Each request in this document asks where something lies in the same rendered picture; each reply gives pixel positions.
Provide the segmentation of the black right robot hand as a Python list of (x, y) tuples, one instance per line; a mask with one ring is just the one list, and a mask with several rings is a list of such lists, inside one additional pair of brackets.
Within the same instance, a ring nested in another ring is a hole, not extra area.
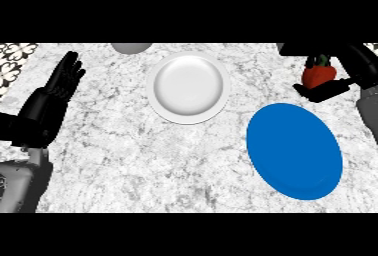
[(281, 56), (318, 56), (321, 54), (335, 57), (349, 74), (347, 79), (334, 79), (313, 89), (300, 84), (294, 85), (298, 94), (310, 102), (321, 103), (350, 90), (357, 84), (363, 90), (378, 86), (378, 56), (362, 43), (278, 43)]

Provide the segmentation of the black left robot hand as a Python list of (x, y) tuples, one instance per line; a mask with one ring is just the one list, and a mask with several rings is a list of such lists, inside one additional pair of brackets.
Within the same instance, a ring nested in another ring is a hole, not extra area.
[(30, 95), (19, 113), (0, 112), (0, 141), (15, 147), (46, 148), (53, 142), (74, 96), (86, 74), (78, 53), (70, 51), (59, 61), (46, 85)]

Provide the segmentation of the red bell pepper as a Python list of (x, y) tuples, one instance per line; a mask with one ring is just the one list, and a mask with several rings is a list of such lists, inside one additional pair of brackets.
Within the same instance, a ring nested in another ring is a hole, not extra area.
[(337, 70), (331, 66), (331, 56), (309, 56), (301, 75), (301, 82), (307, 89), (313, 89), (325, 82), (335, 79)]

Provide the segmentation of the blue plate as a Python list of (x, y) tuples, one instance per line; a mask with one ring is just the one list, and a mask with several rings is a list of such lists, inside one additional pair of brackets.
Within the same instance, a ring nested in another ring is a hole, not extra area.
[(264, 106), (250, 120), (245, 141), (254, 168), (276, 191), (300, 200), (332, 192), (343, 174), (341, 150), (310, 111), (288, 103)]

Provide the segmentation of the white plate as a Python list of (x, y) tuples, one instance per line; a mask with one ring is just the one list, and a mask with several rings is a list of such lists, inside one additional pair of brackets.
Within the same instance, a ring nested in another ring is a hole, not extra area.
[(155, 113), (183, 125), (210, 120), (230, 95), (230, 77), (220, 61), (202, 52), (171, 54), (152, 68), (146, 95)]

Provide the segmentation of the grey rounded object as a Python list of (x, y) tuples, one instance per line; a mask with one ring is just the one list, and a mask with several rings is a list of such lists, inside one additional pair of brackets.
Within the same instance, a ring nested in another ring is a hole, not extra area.
[(142, 53), (151, 46), (151, 43), (112, 43), (115, 51), (127, 55)]

